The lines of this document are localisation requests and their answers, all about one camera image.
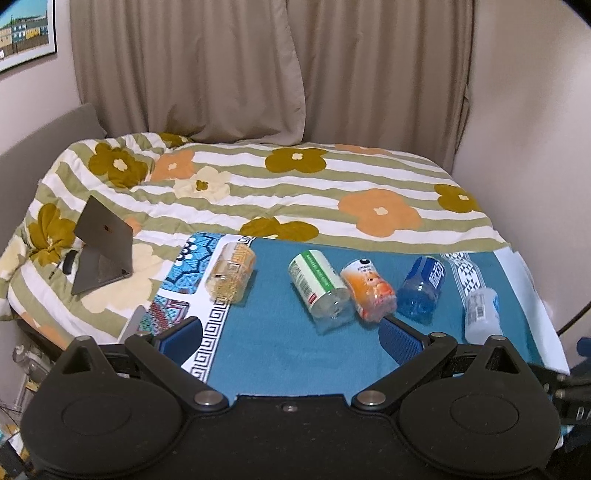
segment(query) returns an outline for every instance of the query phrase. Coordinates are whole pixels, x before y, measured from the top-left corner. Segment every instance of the floral comforter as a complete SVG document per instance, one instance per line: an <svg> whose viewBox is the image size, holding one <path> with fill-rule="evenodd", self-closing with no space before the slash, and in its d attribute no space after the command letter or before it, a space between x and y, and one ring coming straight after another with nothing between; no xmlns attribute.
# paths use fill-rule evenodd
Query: floral comforter
<svg viewBox="0 0 591 480"><path fill-rule="evenodd" d="M72 296L76 266L64 275L59 264L82 246L73 231L91 192L132 226L134 274ZM506 245L476 200L416 155L154 133L86 140L40 181L0 258L0 315L16 312L62 348L82 334L114 342L200 231L403 253Z"/></svg>

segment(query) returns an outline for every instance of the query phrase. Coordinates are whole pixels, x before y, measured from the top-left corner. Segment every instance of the beige curtain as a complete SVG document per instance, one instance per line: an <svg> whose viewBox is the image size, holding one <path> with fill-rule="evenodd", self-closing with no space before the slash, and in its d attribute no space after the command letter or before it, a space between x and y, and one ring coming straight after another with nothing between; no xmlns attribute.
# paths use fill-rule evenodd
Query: beige curtain
<svg viewBox="0 0 591 480"><path fill-rule="evenodd" d="M451 171L467 114L472 0L73 0L70 9L80 96L111 135L303 137L409 151Z"/></svg>
<svg viewBox="0 0 591 480"><path fill-rule="evenodd" d="M80 97L109 135L301 140L285 0L72 0L70 16Z"/></svg>
<svg viewBox="0 0 591 480"><path fill-rule="evenodd" d="M287 0L287 11L305 141L409 151L451 171L472 0Z"/></svg>

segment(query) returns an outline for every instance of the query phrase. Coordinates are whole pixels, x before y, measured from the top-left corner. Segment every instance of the plastic bottle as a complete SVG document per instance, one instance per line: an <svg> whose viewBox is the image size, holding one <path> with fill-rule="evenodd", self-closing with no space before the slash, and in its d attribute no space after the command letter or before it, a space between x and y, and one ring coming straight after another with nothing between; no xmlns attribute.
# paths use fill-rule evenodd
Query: plastic bottle
<svg viewBox="0 0 591 480"><path fill-rule="evenodd" d="M349 289L322 252L300 253L290 262L288 272L318 333L326 333L353 320Z"/></svg>
<svg viewBox="0 0 591 480"><path fill-rule="evenodd" d="M396 292L380 276L371 260L352 261L340 275L352 293L357 313L365 322L377 325L384 315L396 310Z"/></svg>
<svg viewBox="0 0 591 480"><path fill-rule="evenodd" d="M482 345L490 335L503 335L499 322L499 296L492 288L479 288L466 297L464 336Z"/></svg>
<svg viewBox="0 0 591 480"><path fill-rule="evenodd" d="M437 306L445 267L433 257L419 257L398 290L398 312L411 320L428 323Z"/></svg>
<svg viewBox="0 0 591 480"><path fill-rule="evenodd" d="M256 260L249 246L231 242L222 248L205 288L212 298L239 303L244 296Z"/></svg>

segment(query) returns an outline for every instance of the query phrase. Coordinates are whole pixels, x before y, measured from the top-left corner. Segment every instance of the headboard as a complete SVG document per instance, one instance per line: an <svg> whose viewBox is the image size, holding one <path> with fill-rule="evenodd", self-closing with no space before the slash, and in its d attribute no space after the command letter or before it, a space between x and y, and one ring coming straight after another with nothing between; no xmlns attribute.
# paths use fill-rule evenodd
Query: headboard
<svg viewBox="0 0 591 480"><path fill-rule="evenodd" d="M0 254L22 221L53 161L72 143L104 138L95 108L87 103L55 119L0 155Z"/></svg>

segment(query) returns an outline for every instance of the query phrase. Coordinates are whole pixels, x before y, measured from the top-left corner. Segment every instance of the framed picture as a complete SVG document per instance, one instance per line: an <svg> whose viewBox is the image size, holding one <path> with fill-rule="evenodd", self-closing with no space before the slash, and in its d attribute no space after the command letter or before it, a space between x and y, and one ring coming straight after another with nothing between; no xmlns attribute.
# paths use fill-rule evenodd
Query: framed picture
<svg viewBox="0 0 591 480"><path fill-rule="evenodd" d="M54 0L16 0L0 15L0 74L56 52Z"/></svg>

